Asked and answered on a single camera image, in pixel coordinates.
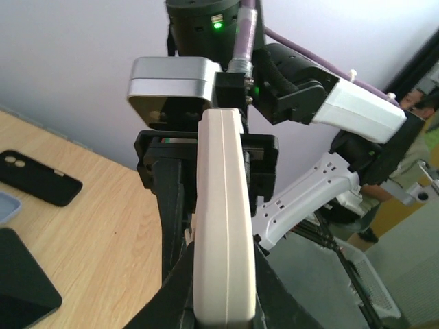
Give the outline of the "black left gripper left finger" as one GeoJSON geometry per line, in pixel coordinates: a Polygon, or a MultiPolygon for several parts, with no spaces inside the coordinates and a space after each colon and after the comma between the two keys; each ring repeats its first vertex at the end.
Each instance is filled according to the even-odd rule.
{"type": "Polygon", "coordinates": [[[194,244],[190,243],[154,297],[127,328],[195,328],[192,303],[194,244]]]}

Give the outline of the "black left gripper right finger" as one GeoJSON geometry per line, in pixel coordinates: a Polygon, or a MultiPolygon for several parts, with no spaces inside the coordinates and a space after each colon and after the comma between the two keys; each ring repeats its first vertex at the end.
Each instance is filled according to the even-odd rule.
{"type": "Polygon", "coordinates": [[[322,325],[286,289],[254,243],[257,305],[253,328],[319,329],[322,325]]]}

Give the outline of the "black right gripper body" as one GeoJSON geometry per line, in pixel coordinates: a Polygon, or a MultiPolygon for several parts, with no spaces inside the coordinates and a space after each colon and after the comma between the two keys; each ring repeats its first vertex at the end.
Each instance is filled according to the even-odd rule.
{"type": "Polygon", "coordinates": [[[267,45],[258,1],[167,1],[167,56],[133,65],[133,107],[147,124],[134,148],[144,187],[155,194],[162,228],[162,272],[186,248],[183,232],[197,199],[198,123],[205,110],[248,106],[273,125],[308,124],[338,83],[317,62],[267,45]]]}

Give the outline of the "black bare phone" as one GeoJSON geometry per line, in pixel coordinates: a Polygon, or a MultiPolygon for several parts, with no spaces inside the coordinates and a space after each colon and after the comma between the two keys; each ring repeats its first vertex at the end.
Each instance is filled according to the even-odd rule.
{"type": "Polygon", "coordinates": [[[29,328],[61,305],[61,295],[18,234],[1,228],[1,327],[29,328]]]}

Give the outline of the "lilac phone case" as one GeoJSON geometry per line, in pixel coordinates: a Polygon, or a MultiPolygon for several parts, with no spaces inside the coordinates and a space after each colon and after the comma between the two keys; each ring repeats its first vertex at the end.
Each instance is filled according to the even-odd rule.
{"type": "Polygon", "coordinates": [[[22,203],[16,197],[0,192],[0,224],[6,224],[21,210],[22,203]]]}

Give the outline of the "black phone case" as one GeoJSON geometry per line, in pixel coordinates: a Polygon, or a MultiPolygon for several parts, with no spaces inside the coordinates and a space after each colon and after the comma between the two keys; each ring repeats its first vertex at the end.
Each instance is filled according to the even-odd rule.
{"type": "Polygon", "coordinates": [[[12,149],[1,152],[1,182],[58,207],[69,205],[83,187],[70,175],[12,149]]]}

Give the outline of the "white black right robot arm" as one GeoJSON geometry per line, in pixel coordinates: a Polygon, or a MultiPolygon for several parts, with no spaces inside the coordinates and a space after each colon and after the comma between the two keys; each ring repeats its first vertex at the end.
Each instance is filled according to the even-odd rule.
{"type": "Polygon", "coordinates": [[[316,210],[359,222],[353,191],[388,178],[423,126],[388,95],[278,40],[266,45],[258,1],[168,1],[165,57],[134,61],[127,99],[147,124],[134,144],[137,171],[161,217],[168,275],[198,220],[206,267],[254,264],[316,210]],[[248,131],[248,106],[273,125],[339,129],[312,169],[274,193],[278,141],[248,131]]]}

